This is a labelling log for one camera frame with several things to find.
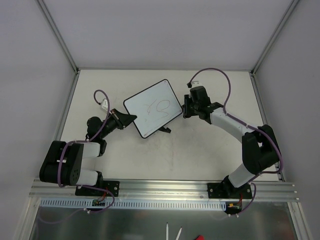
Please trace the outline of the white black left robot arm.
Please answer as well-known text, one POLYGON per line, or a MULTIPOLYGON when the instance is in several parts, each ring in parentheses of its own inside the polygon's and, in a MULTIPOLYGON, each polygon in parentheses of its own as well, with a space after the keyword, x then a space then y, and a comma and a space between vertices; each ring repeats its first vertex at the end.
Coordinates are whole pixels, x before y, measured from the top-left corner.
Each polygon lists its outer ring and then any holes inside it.
POLYGON ((136 118, 114 108, 105 120, 97 116, 88 119, 86 140, 54 140, 40 168, 40 181, 59 186, 87 185, 93 195, 101 194, 105 188, 101 173, 82 168, 82 161, 101 157, 107 148, 105 137, 116 129, 125 129, 136 118))

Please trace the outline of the small black-framed whiteboard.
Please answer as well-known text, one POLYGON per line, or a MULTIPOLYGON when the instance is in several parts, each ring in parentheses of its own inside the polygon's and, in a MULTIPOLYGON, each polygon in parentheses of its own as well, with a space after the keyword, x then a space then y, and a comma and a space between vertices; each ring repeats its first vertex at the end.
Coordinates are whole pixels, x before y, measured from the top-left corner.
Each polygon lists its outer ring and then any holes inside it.
POLYGON ((123 101, 139 135, 146 139, 183 113, 182 106, 167 79, 163 79, 123 101))

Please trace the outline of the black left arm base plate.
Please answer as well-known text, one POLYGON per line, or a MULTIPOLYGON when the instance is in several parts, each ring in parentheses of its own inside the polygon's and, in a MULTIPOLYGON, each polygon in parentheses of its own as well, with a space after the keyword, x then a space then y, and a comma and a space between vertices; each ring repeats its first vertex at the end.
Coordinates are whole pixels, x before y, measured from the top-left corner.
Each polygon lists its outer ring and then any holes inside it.
POLYGON ((119 196, 119 190, 119 181, 103 180, 94 186, 77 186, 75 189, 75 195, 79 197, 102 197, 105 194, 106 197, 111 197, 113 195, 115 198, 117 198, 119 196))

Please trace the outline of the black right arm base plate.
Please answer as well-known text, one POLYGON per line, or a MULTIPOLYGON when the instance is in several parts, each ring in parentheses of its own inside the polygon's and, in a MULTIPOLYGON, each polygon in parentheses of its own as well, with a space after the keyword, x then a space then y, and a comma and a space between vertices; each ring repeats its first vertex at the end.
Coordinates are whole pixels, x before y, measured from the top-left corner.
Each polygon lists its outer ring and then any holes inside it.
POLYGON ((248 183, 239 188, 225 187, 221 182, 209 182, 206 186, 209 199, 240 199, 242 197, 245 200, 250 200, 253 197, 248 183))

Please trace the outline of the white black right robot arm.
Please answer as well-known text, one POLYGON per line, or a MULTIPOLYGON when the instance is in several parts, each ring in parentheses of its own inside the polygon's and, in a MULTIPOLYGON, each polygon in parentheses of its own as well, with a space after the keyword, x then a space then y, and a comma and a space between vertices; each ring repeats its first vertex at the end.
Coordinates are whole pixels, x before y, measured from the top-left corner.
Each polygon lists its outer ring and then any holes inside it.
POLYGON ((266 169, 283 161, 273 129, 267 124, 246 124, 227 113, 224 105, 211 102, 203 85, 189 83, 187 86, 190 90, 184 96, 183 117, 198 116, 208 124, 223 129, 241 143, 242 163, 223 179, 217 190, 235 198, 245 184, 260 174, 272 174, 266 169))

